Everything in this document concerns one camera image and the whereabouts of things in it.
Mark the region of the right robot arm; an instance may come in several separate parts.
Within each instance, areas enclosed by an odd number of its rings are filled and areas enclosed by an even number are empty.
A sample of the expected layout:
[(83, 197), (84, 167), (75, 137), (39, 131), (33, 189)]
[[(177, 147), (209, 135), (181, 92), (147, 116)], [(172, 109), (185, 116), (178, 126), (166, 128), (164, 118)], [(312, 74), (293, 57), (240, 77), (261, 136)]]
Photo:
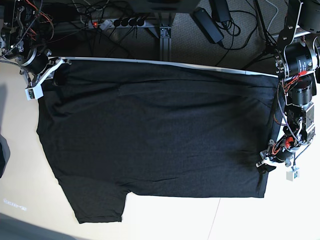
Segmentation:
[(45, 12), (46, 0), (2, 0), (0, 2), (0, 62), (16, 66), (27, 88), (48, 80), (66, 60), (54, 57), (54, 18)]

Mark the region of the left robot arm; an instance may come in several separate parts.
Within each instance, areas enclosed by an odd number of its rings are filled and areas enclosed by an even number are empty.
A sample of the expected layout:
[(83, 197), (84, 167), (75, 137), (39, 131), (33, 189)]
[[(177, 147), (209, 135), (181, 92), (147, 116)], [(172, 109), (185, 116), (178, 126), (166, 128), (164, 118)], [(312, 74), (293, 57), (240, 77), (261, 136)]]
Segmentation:
[(320, 68), (320, 2), (318, 0), (290, 0), (284, 27), (277, 37), (275, 66), (278, 76), (276, 110), (281, 112), (284, 135), (270, 139), (267, 149), (260, 152), (258, 171), (269, 173), (276, 164), (283, 163), (289, 177), (299, 176), (296, 152), (308, 148), (316, 134), (314, 103), (316, 71)]

